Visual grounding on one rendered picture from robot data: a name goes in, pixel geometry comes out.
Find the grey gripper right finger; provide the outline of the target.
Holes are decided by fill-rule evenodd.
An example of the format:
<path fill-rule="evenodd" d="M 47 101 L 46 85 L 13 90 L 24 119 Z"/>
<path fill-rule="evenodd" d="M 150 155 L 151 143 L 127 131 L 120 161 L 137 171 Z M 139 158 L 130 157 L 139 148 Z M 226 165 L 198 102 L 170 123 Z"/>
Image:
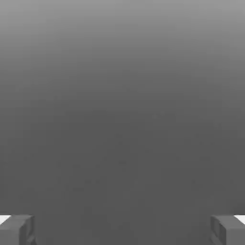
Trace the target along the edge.
<path fill-rule="evenodd" d="M 245 215 L 212 215 L 210 245 L 245 245 Z"/>

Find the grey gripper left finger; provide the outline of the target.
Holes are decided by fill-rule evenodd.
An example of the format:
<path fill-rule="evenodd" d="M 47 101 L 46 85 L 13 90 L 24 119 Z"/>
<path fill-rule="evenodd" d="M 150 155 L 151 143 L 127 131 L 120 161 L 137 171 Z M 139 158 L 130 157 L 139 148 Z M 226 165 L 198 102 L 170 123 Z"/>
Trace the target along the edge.
<path fill-rule="evenodd" d="M 0 245 L 36 245 L 35 217 L 0 215 Z"/>

